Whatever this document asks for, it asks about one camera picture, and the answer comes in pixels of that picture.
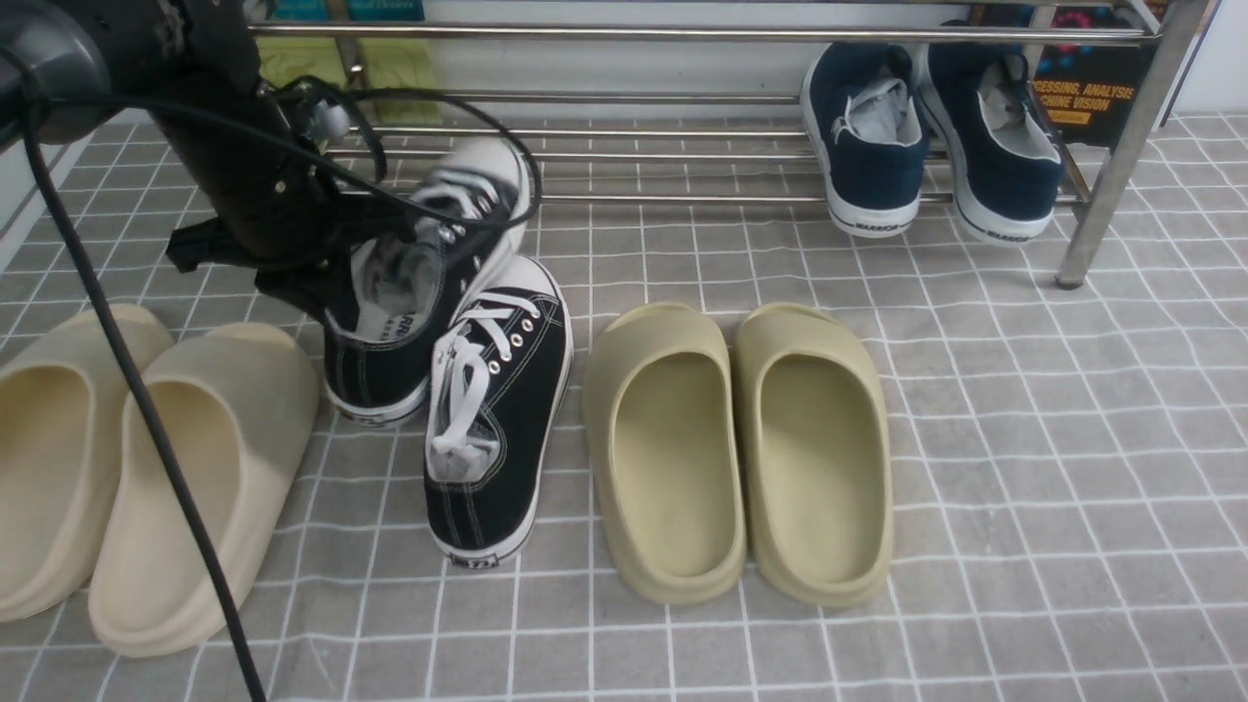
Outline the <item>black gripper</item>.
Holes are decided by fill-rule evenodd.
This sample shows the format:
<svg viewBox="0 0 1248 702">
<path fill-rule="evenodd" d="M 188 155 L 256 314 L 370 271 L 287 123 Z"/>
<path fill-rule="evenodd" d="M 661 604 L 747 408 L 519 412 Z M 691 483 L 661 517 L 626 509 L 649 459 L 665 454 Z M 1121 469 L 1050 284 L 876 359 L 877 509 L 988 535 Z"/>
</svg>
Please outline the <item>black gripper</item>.
<svg viewBox="0 0 1248 702">
<path fill-rule="evenodd" d="M 191 74 L 156 97 L 258 129 L 278 147 L 195 117 L 155 110 L 152 119 L 175 156 L 213 206 L 213 221 L 178 230 L 168 249 L 181 271 L 202 262 L 255 270 L 260 292 L 324 324 L 357 324 L 362 311 L 352 256 L 374 237 L 394 237 L 406 214 L 366 194 L 344 194 L 334 179 L 303 161 L 317 102 L 363 115 L 352 97 L 306 76 L 278 92 L 236 92 L 226 79 Z"/>
</svg>

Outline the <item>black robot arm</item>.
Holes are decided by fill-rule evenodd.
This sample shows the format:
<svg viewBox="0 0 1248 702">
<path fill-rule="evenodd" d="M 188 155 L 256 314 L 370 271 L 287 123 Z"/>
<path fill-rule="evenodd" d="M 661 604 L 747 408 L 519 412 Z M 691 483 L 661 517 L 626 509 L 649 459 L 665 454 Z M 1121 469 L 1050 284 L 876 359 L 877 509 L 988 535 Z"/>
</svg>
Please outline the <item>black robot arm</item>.
<svg viewBox="0 0 1248 702">
<path fill-rule="evenodd" d="M 306 160 L 314 139 L 361 119 L 344 92 L 261 76 L 241 1 L 5 1 L 2 145 L 31 117 L 66 145 L 139 99 L 213 209 L 178 229 L 170 262 L 255 271 L 260 292 L 319 324 L 356 324 L 352 256 L 406 225 L 398 206 L 347 195 Z"/>
</svg>

